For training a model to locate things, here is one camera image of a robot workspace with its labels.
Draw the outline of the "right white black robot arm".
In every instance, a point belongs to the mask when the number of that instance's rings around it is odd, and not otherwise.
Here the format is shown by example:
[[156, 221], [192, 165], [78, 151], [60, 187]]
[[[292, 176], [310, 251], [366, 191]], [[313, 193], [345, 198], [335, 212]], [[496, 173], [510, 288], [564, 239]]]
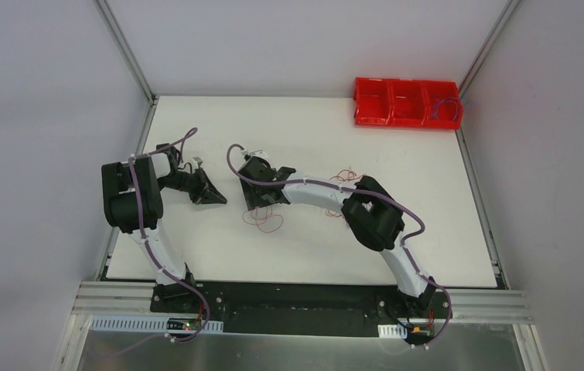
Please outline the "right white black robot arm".
[[276, 204], [315, 206], [342, 217], [355, 239], [379, 253], [394, 275], [404, 310], [423, 316], [433, 307], [439, 286], [408, 249], [408, 240], [423, 234], [424, 221], [398, 203], [373, 177], [336, 181], [294, 168], [273, 168], [256, 155], [245, 155], [234, 168], [249, 209]]

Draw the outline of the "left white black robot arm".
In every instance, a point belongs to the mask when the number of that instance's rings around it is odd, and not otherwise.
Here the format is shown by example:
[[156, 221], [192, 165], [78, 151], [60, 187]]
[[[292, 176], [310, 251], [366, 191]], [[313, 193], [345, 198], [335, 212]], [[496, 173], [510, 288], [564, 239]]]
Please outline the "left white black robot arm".
[[194, 205], [225, 205], [223, 196], [200, 163], [185, 171], [177, 148], [160, 149], [126, 162], [101, 166], [104, 215], [110, 226], [128, 235], [142, 249], [155, 272], [152, 300], [193, 311], [200, 293], [187, 263], [174, 256], [162, 218], [163, 189], [186, 193]]

